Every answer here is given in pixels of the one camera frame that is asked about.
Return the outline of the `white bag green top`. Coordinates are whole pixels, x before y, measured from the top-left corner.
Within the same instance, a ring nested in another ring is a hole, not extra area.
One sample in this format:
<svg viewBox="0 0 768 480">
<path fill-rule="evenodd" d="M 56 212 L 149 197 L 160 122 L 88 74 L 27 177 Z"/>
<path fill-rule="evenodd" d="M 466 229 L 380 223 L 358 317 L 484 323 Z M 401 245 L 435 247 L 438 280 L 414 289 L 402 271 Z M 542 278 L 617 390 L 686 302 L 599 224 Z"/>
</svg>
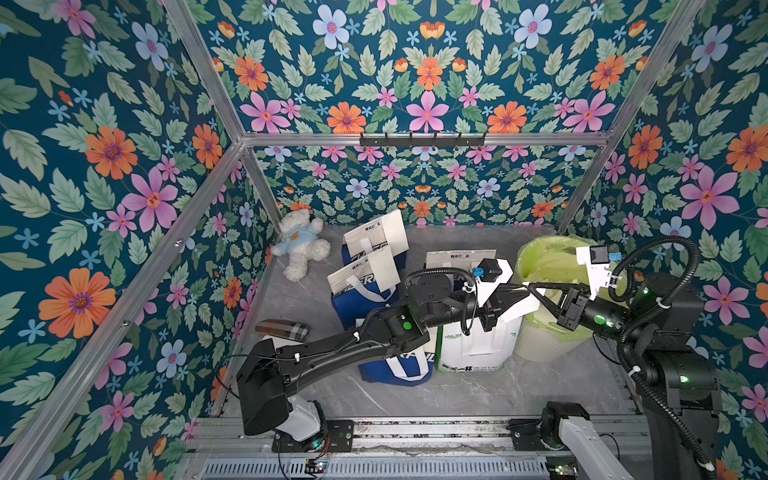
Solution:
<svg viewBox="0 0 768 480">
<path fill-rule="evenodd" d="M 512 356 L 522 317 L 500 321 L 485 332 L 478 321 L 465 336 L 458 323 L 437 330 L 435 366 L 443 372 L 489 372 L 500 370 Z"/>
</svg>

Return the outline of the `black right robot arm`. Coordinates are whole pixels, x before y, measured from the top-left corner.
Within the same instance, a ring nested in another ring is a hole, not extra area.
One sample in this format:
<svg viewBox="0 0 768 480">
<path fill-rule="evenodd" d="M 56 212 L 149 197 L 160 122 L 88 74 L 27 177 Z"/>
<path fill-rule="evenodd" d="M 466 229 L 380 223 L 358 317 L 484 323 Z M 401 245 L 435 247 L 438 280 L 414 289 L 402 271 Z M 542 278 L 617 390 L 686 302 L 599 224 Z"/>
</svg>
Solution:
<svg viewBox="0 0 768 480">
<path fill-rule="evenodd" d="M 687 254 L 677 275 L 634 278 L 636 261 L 665 245 Z M 536 299 L 568 330 L 584 327 L 614 342 L 616 360 L 639 395 L 658 479 L 714 479 L 720 382 L 690 345 L 704 309 L 690 283 L 702 262 L 697 244 L 679 235 L 655 238 L 625 255 L 601 286 L 531 282 L 512 288 L 514 302 Z M 600 288 L 607 295 L 599 295 Z"/>
</svg>

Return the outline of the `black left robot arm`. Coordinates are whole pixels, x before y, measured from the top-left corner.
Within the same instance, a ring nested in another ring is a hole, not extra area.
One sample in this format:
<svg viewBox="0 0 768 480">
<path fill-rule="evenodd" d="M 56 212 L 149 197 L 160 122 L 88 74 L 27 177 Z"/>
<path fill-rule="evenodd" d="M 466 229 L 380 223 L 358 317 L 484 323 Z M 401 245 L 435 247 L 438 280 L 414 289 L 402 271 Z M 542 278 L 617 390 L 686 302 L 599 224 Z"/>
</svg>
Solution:
<svg viewBox="0 0 768 480">
<path fill-rule="evenodd" d="M 259 341 L 235 377 L 245 434 L 278 431 L 296 441 L 314 438 L 325 420 L 318 403 L 300 398 L 303 388 L 350 365 L 416 350 L 428 343 L 433 327 L 467 328 L 477 319 L 491 331 L 508 312 L 522 316 L 522 306 L 538 293 L 529 285 L 493 283 L 490 296 L 481 299 L 478 279 L 453 267 L 413 272 L 404 286 L 403 299 L 373 310 L 352 330 L 282 347 L 271 339 Z"/>
</svg>

